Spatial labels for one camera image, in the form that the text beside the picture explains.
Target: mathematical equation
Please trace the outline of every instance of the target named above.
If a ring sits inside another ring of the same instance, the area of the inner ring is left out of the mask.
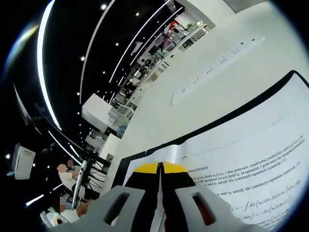
[[[276,210],[282,208],[283,206],[285,205],[288,205],[289,203],[291,202],[291,197],[289,196],[287,199],[285,199],[284,201],[281,201],[277,204],[272,204],[270,207],[268,207],[267,209],[264,209],[263,211],[260,211],[260,212],[251,212],[251,213],[247,213],[247,214],[238,214],[237,212],[233,210],[233,213],[235,214],[235,216],[243,221],[243,220],[253,220],[256,216],[259,216],[259,215],[264,215],[264,214],[272,214],[274,213]],[[272,222],[272,221],[278,221],[278,220],[281,220],[285,213],[289,210],[290,207],[288,207],[287,209],[285,209],[283,212],[280,212],[279,214],[276,214],[274,216],[271,216],[269,219],[265,220],[264,223],[269,223],[269,222]]]

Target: person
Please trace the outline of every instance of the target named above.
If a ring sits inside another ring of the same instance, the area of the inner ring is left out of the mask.
[[[63,185],[74,192],[81,167],[73,166],[73,161],[71,159],[68,161],[67,165],[71,170],[67,171],[66,165],[60,164],[57,167],[58,174]],[[99,196],[100,194],[92,189],[85,188],[84,186],[80,188],[79,197],[95,200],[99,198]]]
[[[61,216],[63,216],[69,223],[73,223],[80,219],[85,213],[87,213],[89,206],[89,202],[79,206],[77,209],[65,209],[60,212]]]
[[[151,59],[147,59],[146,61],[145,61],[145,59],[141,59],[141,61],[142,61],[143,63],[145,63],[145,65],[146,65],[147,67],[151,68],[151,66],[152,66],[152,61],[151,61]]]

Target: white table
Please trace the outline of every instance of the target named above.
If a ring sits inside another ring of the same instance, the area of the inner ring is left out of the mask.
[[[203,87],[171,106],[172,92],[243,38],[263,36],[251,52],[218,73]],[[217,25],[194,43],[148,89],[119,144],[103,193],[111,186],[122,158],[201,128],[252,100],[290,70],[309,80],[305,48],[286,19],[270,3],[248,8]]]

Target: recessed light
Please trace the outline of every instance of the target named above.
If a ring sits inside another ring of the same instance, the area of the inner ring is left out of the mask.
[[[105,9],[106,9],[106,7],[107,7],[107,5],[106,5],[106,4],[102,4],[102,5],[101,5],[101,10],[105,10]]]

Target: paper sheet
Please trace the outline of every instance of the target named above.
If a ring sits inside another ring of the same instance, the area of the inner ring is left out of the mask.
[[[272,229],[307,186],[308,102],[295,75],[264,103],[186,141],[177,162],[240,220]]]

